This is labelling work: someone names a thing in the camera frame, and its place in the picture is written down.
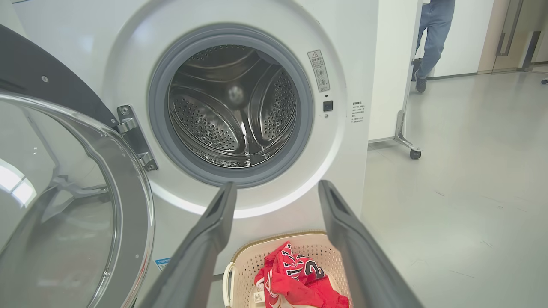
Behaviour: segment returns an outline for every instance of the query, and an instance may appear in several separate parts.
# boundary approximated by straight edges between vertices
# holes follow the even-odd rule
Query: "sticker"
[[[156,265],[158,265],[160,272],[162,272],[165,269],[165,267],[168,265],[170,260],[171,258],[165,258],[165,259],[154,260],[154,262],[156,263]]]
[[[360,101],[355,101],[352,103],[352,123],[363,122],[363,114],[366,111],[366,107]]]
[[[265,302],[265,292],[264,291],[259,291],[259,292],[253,293],[253,299],[255,300],[256,304],[264,303]]]
[[[322,52],[316,50],[315,52],[309,52],[310,64],[316,75],[316,83],[318,84],[318,91],[323,92],[330,89],[329,78],[327,77],[326,65],[323,62]]]

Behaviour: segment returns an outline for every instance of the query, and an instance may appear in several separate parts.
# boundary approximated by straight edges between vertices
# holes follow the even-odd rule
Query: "white washing machine front panel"
[[[376,1],[57,0],[17,3],[15,9],[29,39],[79,75],[114,114],[119,105],[133,106],[159,167],[148,173],[158,212],[153,259],[171,256],[218,190],[185,173],[165,154],[151,128],[148,108],[160,59],[182,36],[210,25],[248,26],[280,42],[304,70],[313,104],[310,137],[297,160],[275,179],[238,190],[239,219],[215,273],[221,273],[233,253],[249,241],[323,229],[315,189],[319,179],[333,182],[359,215]],[[325,92],[318,91],[308,57],[315,50],[321,51],[329,76],[330,90]],[[327,100],[333,100],[334,108],[323,112]],[[353,117],[356,102],[364,107]]]

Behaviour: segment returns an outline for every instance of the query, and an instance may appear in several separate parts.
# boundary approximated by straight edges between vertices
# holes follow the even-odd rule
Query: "washing machine door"
[[[0,307],[131,307],[154,232],[141,161],[85,83],[0,28],[19,53],[0,56]]]

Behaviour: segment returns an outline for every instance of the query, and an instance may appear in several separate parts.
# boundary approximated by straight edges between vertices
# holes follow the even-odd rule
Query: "glossy gray floor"
[[[362,221],[425,307],[546,307],[543,77],[428,81],[408,103],[406,136],[423,157],[370,145]]]

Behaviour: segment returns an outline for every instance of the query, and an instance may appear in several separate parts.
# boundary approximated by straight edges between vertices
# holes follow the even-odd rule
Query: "gray rubber seal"
[[[180,141],[169,119],[168,87],[177,69],[197,52],[226,44],[244,45],[272,57],[291,76],[300,99],[293,133],[287,143],[267,161],[247,168],[223,168],[199,158]],[[233,181],[240,188],[252,187],[282,174],[296,161],[309,139],[313,108],[310,84],[295,56],[267,34],[235,24],[211,25],[181,37],[160,60],[152,76],[149,91],[150,122],[164,152],[182,170],[215,186]]]

